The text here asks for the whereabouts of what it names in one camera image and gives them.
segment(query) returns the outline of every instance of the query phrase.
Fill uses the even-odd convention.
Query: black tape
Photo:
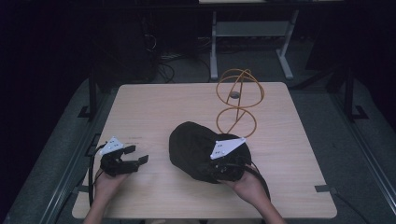
[[[86,192],[86,193],[88,193],[88,186],[79,186],[78,187],[78,191],[79,192]]]
[[[318,186],[315,186],[315,189],[317,190],[317,193],[330,191],[330,188],[327,185],[318,185]]]

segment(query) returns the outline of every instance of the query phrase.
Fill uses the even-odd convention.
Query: human hand
[[[246,165],[250,169],[257,171],[251,165]],[[284,224],[286,221],[277,212],[266,194],[262,182],[250,172],[245,171],[241,179],[237,181],[219,180],[220,183],[230,186],[233,191],[245,202],[252,204],[262,215],[265,223]]]
[[[251,165],[246,166],[257,171],[257,169]],[[262,182],[250,172],[245,171],[241,179],[234,182],[225,180],[219,180],[219,182],[230,186],[233,191],[247,203],[255,205],[258,201],[269,201],[268,195],[262,186]]]
[[[129,175],[111,176],[106,174],[102,169],[98,170],[95,178],[95,197],[91,209],[84,219],[84,224],[101,223],[108,203],[119,190],[121,183]]]
[[[121,183],[129,175],[130,174],[111,176],[106,174],[102,169],[99,169],[95,176],[94,201],[100,200],[101,203],[108,204],[119,190]]]

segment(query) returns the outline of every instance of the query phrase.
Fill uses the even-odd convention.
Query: black cloth
[[[212,175],[204,174],[202,164],[212,162],[212,154],[216,141],[239,138],[233,134],[217,134],[212,130],[194,122],[184,122],[177,126],[169,137],[169,158],[172,164],[180,168],[192,178],[209,183],[219,183]],[[250,151],[246,143],[229,153],[225,158],[243,158],[251,164]]]

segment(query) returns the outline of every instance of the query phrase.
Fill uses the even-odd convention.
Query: black cable
[[[235,54],[235,53],[239,53],[239,52],[242,52],[242,51],[245,51],[248,49],[248,48],[243,48],[240,41],[235,43],[234,40],[235,40],[234,37],[220,38],[219,41],[218,40],[216,41],[216,43],[217,43],[216,52],[218,54]]]
[[[236,158],[242,158],[242,160],[244,160],[244,163],[247,164],[253,164],[254,168],[257,170],[257,172],[261,175],[259,168],[257,167],[257,165],[253,162],[253,160],[247,158],[247,157],[243,157],[243,156],[237,156]]]
[[[162,71],[161,71],[161,70],[158,70],[158,73],[159,73],[160,76],[163,78],[164,82],[165,82],[165,83],[175,82],[175,81],[173,80],[173,78],[175,77],[175,69],[174,69],[172,66],[170,66],[170,65],[168,65],[168,64],[165,64],[165,63],[159,63],[159,65],[161,65],[161,66],[163,67],[163,70],[162,70]],[[170,77],[167,76],[165,67],[168,67],[168,68],[171,70],[172,75],[171,75]]]
[[[242,170],[245,170],[251,174],[253,174],[256,178],[259,179],[259,181],[262,183],[262,187],[264,188],[265,193],[268,196],[268,199],[271,201],[271,195],[270,195],[270,191],[268,189],[268,185],[267,182],[265,181],[264,177],[262,177],[262,175],[259,173],[259,171],[255,171],[253,169],[251,169],[250,167],[246,166],[246,165],[238,165],[238,164],[233,164],[233,163],[226,163],[226,164],[222,164],[223,166],[226,167],[236,167],[236,168],[240,168]]]
[[[96,176],[95,180],[93,181],[93,185],[95,185],[96,180],[98,180],[99,176],[100,176],[102,173],[103,173],[103,171],[102,171],[99,175]]]
[[[338,193],[338,191],[335,188],[331,188],[330,193],[332,195],[335,195],[337,198],[339,198],[341,201],[343,201],[343,203],[345,203],[347,206],[349,206],[354,212],[356,212],[356,214],[358,214],[358,216],[360,216],[361,219],[363,219],[364,223],[371,224],[370,221],[367,220],[367,218],[358,209],[356,209],[355,206],[353,206],[349,201],[347,201],[347,199],[345,199],[343,196],[341,196],[341,194]]]
[[[188,55],[180,55],[180,56],[177,56],[177,57],[172,58],[172,59],[164,60],[161,64],[166,64],[166,63],[170,63],[170,62],[172,62],[172,61],[181,60],[181,59],[190,59],[190,58],[193,58],[193,59],[197,60],[198,62],[201,62],[201,63],[204,64],[204,66],[206,67],[207,72],[208,72],[208,74],[209,74],[209,78],[208,78],[207,82],[210,82],[210,79],[211,79],[211,76],[210,76],[210,67],[209,67],[209,65],[208,65],[204,60],[202,60],[202,59],[200,59],[200,58],[192,57],[192,56],[188,56]]]
[[[89,199],[90,199],[90,206],[93,203],[93,164],[95,161],[95,155],[96,153],[99,151],[99,149],[103,148],[106,145],[107,142],[105,142],[103,145],[99,146],[99,148],[97,148],[93,154],[90,157],[90,167],[88,168],[88,195],[89,195]]]

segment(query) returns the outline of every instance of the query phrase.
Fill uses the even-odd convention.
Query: orange wire sculpture
[[[236,72],[240,72],[240,75],[238,75],[238,76],[228,76],[228,77],[226,77],[226,75],[227,75],[228,73],[230,73],[230,72],[235,72],[235,71],[236,71]],[[230,92],[229,92],[229,94],[228,94],[228,96],[227,96],[227,100],[224,100],[224,99],[221,98],[221,96],[220,96],[220,94],[219,94],[219,85],[220,85],[222,82],[224,82],[225,80],[228,80],[228,79],[231,79],[231,78],[236,78],[236,80],[235,80],[235,82],[234,82],[234,84],[233,84],[233,87],[231,88],[231,90],[230,90]],[[243,91],[243,86],[244,86],[244,81],[245,81],[245,79],[248,79],[248,80],[250,80],[250,81],[254,81],[254,82],[257,84],[257,86],[259,87],[259,90],[260,90],[260,94],[261,94],[260,100],[259,100],[257,103],[254,103],[254,104],[252,104],[252,105],[241,105],[241,102],[242,102],[242,91]],[[237,84],[238,82],[240,83],[239,92],[233,91],[234,88],[235,88],[235,86],[236,86],[236,84]],[[262,87],[262,85],[260,85],[260,83],[257,81],[257,79],[256,79],[253,75],[251,75],[250,70],[248,70],[248,69],[246,69],[246,70],[241,70],[241,69],[230,69],[230,70],[225,71],[225,72],[221,75],[221,78],[220,78],[220,80],[219,80],[219,83],[218,83],[218,85],[216,86],[216,94],[218,95],[219,99],[220,99],[224,104],[230,106],[229,108],[223,109],[223,110],[218,114],[218,117],[216,118],[216,125],[218,126],[219,131],[220,131],[221,133],[224,133],[224,131],[223,131],[223,130],[220,128],[220,126],[219,126],[219,117],[221,116],[221,114],[223,114],[225,111],[236,109],[236,119],[235,119],[235,122],[234,122],[234,124],[232,125],[232,127],[231,127],[226,133],[229,133],[229,132],[235,127],[235,125],[241,120],[241,118],[242,118],[246,113],[248,113],[248,114],[253,118],[253,121],[254,121],[254,128],[253,128],[253,131],[252,131],[250,134],[248,134],[248,135],[245,136],[245,138],[250,137],[251,135],[253,135],[254,132],[256,131],[256,128],[257,128],[257,120],[254,118],[254,116],[253,116],[249,111],[246,110],[246,108],[253,107],[253,106],[258,105],[259,103],[262,102],[262,100],[264,99],[264,88]],[[235,97],[235,98],[237,97],[237,98],[238,98],[238,104],[237,104],[237,105],[232,105],[232,104],[230,103],[230,98],[233,98],[233,97]]]

